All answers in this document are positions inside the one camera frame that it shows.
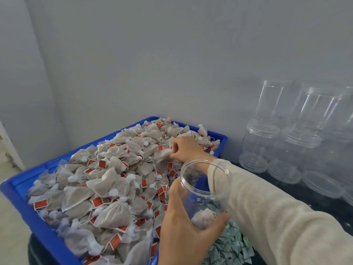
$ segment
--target blue crate rim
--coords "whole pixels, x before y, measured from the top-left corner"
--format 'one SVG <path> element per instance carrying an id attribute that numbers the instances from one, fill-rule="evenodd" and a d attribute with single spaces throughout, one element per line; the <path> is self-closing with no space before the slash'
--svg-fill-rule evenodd
<path id="1" fill-rule="evenodd" d="M 145 121 L 152 121 L 152 120 L 157 120 L 159 119 L 158 116 L 150 116 L 148 118 L 145 118 L 141 121 L 136 122 L 135 124 L 129 125 L 125 128 L 130 128 L 134 127 L 137 124 L 143 124 Z M 174 121 L 175 123 L 179 124 L 180 126 L 184 127 L 186 124 Z M 189 125 L 191 129 L 198 129 L 198 127 L 191 126 Z M 40 165 L 37 165 L 33 168 L 30 168 L 28 170 L 25 170 L 19 174 L 16 174 L 12 176 L 11 178 L 8 178 L 4 182 L 0 184 L 0 191 L 7 197 L 7 199 L 14 205 L 14 207 L 17 209 L 17 211 L 20 213 L 22 219 L 24 222 L 29 226 L 31 231 L 35 234 L 35 236 L 38 238 L 38 240 L 44 245 L 44 247 L 51 253 L 53 258 L 57 260 L 58 263 L 60 264 L 82 264 L 79 259 L 66 247 L 64 241 L 58 237 L 56 232 L 50 228 L 49 225 L 47 225 L 40 217 L 39 215 L 33 210 L 33 208 L 28 205 L 27 201 L 22 199 L 19 193 L 15 190 L 15 186 L 19 185 L 22 182 L 27 181 L 30 178 L 37 177 L 39 174 L 41 174 L 43 171 L 46 169 L 50 169 L 51 167 L 49 164 L 54 163 L 55 165 L 59 163 L 60 160 L 65 160 L 67 157 L 70 157 L 74 153 L 76 153 L 80 149 L 85 149 L 89 147 L 90 145 L 93 144 L 98 144 L 99 142 L 103 141 L 105 138 L 109 136 L 115 136 L 117 133 L 121 132 L 123 129 L 120 129 L 118 131 L 115 131 L 113 133 L 110 133 L 102 138 L 96 139 L 93 142 L 90 142 L 88 144 L 85 144 L 81 147 L 78 147 L 72 151 L 70 151 L 67 154 L 64 154 L 58 158 L 49 160 L 47 162 L 44 162 Z M 223 147 L 225 146 L 225 143 L 227 142 L 228 138 L 225 135 L 208 131 L 209 135 L 213 136 L 219 136 L 222 137 L 222 140 L 214 152 L 215 157 L 219 157 L 219 154 L 221 153 Z M 41 170 L 41 172 L 37 175 L 32 175 L 31 172 L 36 172 Z"/>

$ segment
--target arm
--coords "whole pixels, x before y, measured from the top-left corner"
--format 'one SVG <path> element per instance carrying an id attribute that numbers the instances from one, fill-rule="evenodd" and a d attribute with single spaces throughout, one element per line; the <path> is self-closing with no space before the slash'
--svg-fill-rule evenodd
<path id="1" fill-rule="evenodd" d="M 175 141 L 179 150 L 174 151 L 174 157 L 182 161 L 207 158 L 196 147 L 182 153 L 184 141 Z M 268 265 L 353 264 L 353 237 L 344 232 L 331 215 L 313 211 L 229 161 L 209 158 L 231 172 L 232 190 L 227 210 Z M 225 182 L 220 177 L 216 177 L 215 186 L 212 184 L 217 169 L 213 166 L 199 168 L 208 174 L 211 190 L 224 189 Z"/>

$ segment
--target white wall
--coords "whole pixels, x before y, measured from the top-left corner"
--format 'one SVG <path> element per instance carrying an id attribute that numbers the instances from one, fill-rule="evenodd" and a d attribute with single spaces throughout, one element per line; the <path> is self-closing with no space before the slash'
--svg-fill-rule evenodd
<path id="1" fill-rule="evenodd" d="M 26 168 L 68 152 L 24 0 L 0 0 L 0 119 Z"/>
<path id="2" fill-rule="evenodd" d="M 26 0 L 72 147 L 150 115 L 226 134 L 258 78 L 353 79 L 353 0 Z"/>

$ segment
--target cream knit sweater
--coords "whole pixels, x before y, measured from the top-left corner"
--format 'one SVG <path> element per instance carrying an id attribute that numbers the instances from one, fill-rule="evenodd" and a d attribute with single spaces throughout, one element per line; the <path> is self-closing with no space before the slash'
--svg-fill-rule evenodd
<path id="1" fill-rule="evenodd" d="M 353 237 L 331 215 L 229 161 L 215 162 L 232 175 L 227 211 L 268 265 L 353 265 Z M 210 190 L 219 192 L 229 182 L 217 173 L 210 165 Z"/>

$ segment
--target hand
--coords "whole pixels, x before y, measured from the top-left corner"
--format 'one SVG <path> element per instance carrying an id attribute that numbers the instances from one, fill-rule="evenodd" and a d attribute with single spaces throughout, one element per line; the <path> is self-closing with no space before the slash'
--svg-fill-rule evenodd
<path id="1" fill-rule="evenodd" d="M 186 213 L 185 191 L 177 178 L 170 187 L 168 210 L 161 227 L 158 265 L 201 264 L 207 251 L 222 234 L 231 215 L 220 214 L 212 226 L 198 230 Z"/>
<path id="2" fill-rule="evenodd" d="M 177 137 L 173 140 L 173 153 L 170 155 L 172 159 L 178 159 L 182 162 L 190 160 L 214 160 L 212 155 L 204 152 L 200 145 L 192 137 Z"/>

